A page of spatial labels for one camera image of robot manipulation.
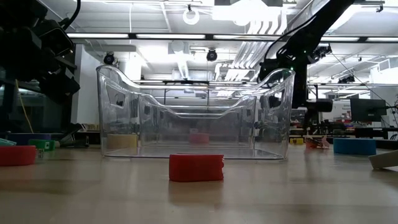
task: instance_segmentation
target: table surface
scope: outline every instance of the table surface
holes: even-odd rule
[[[224,181],[169,182],[167,159],[56,150],[0,167],[1,223],[397,223],[398,169],[289,146],[289,160],[225,161]]]

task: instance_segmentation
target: red block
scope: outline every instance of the red block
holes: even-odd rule
[[[0,166],[25,166],[35,163],[36,146],[0,146]]]
[[[195,133],[189,135],[189,143],[191,144],[209,144],[210,137],[208,133]]]
[[[170,155],[169,179],[176,182],[223,180],[224,155]]]

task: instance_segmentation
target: ceiling light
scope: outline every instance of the ceiling light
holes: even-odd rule
[[[398,37],[369,37],[367,42],[398,42]]]
[[[206,36],[203,34],[137,34],[136,37],[138,39],[167,39],[167,40],[195,39],[195,40],[200,40],[200,39],[204,39]]]
[[[135,83],[163,83],[161,80],[134,80]]]
[[[279,36],[273,35],[214,35],[215,40],[269,40],[275,41]]]
[[[359,37],[322,37],[321,42],[356,42]]]
[[[195,15],[193,16],[193,18],[191,18],[191,19],[188,18],[188,13],[189,13],[189,12],[193,12],[193,13],[195,14]],[[199,22],[199,18],[200,18],[200,16],[199,16],[199,12],[198,12],[197,9],[191,9],[191,10],[186,9],[186,10],[184,11],[184,13],[182,14],[182,19],[183,19],[184,22],[185,22],[186,24],[188,24],[188,25],[195,25],[195,24],[197,24],[197,23]]]
[[[192,4],[192,5],[202,5],[202,1],[184,1],[184,0],[177,0],[177,1],[151,1],[151,0],[81,0],[82,2],[103,2],[103,3],[138,3],[138,4]]]
[[[235,85],[240,85],[243,84],[244,82],[224,82],[224,81],[212,81],[210,84],[235,84]]]
[[[128,34],[92,34],[92,33],[69,33],[69,38],[81,39],[128,39]]]
[[[398,2],[396,0],[384,0],[384,6],[398,6]]]

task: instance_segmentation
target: security camera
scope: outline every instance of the security camera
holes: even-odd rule
[[[214,62],[217,60],[217,53],[215,49],[210,49],[209,52],[207,53],[207,61],[209,62]]]
[[[104,57],[104,63],[107,65],[113,65],[113,63],[115,62],[114,59],[114,53],[113,52],[107,52],[105,57]]]

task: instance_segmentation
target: yellow block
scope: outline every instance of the yellow block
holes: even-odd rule
[[[108,134],[106,147],[108,149],[130,149],[137,154],[138,136],[136,134]]]
[[[304,138],[290,138],[289,143],[291,143],[291,144],[304,144]]]
[[[304,144],[304,138],[297,138],[296,144]]]

